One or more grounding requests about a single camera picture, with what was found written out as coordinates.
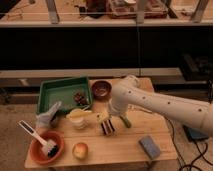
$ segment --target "red bowl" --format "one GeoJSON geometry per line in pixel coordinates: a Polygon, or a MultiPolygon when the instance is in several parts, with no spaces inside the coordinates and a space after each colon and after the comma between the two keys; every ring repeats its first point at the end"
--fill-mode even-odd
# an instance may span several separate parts
{"type": "Polygon", "coordinates": [[[53,140],[57,144],[59,150],[53,157],[48,157],[41,150],[42,144],[38,140],[34,139],[30,144],[30,156],[38,164],[44,165],[52,163],[62,154],[64,150],[64,140],[60,133],[56,131],[46,131],[40,136],[45,140],[53,140]]]}
{"type": "Polygon", "coordinates": [[[97,100],[107,100],[109,98],[112,86],[109,82],[100,80],[92,85],[92,93],[97,100]]]}

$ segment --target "dark background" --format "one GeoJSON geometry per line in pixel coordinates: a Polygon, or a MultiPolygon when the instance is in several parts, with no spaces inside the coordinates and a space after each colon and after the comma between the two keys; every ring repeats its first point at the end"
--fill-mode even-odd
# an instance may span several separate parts
{"type": "Polygon", "coordinates": [[[0,28],[0,70],[179,67],[213,57],[211,26],[0,28]]]}
{"type": "Polygon", "coordinates": [[[0,0],[0,19],[20,0],[0,0]]]}

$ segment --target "peach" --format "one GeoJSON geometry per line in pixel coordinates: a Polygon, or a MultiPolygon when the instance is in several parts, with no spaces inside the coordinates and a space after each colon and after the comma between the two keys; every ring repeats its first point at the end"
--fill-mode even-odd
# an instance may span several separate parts
{"type": "Polygon", "coordinates": [[[84,142],[79,142],[73,146],[72,154],[80,160],[83,160],[88,155],[88,146],[84,142]]]}

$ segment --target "cup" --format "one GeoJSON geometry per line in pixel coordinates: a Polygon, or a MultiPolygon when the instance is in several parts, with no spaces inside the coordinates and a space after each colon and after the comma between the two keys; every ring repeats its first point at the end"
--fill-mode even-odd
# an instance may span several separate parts
{"type": "Polygon", "coordinates": [[[87,126],[84,117],[69,118],[69,120],[76,129],[83,129],[87,126]]]}

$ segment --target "yellow object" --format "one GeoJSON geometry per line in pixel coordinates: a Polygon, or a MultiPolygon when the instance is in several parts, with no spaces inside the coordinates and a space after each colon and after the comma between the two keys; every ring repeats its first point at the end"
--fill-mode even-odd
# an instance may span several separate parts
{"type": "Polygon", "coordinates": [[[82,109],[73,109],[69,114],[66,115],[66,118],[78,118],[92,114],[91,110],[82,110],[82,109]]]}
{"type": "Polygon", "coordinates": [[[104,121],[106,121],[107,119],[109,119],[109,114],[105,111],[99,114],[98,116],[98,122],[102,123],[104,121]]]}

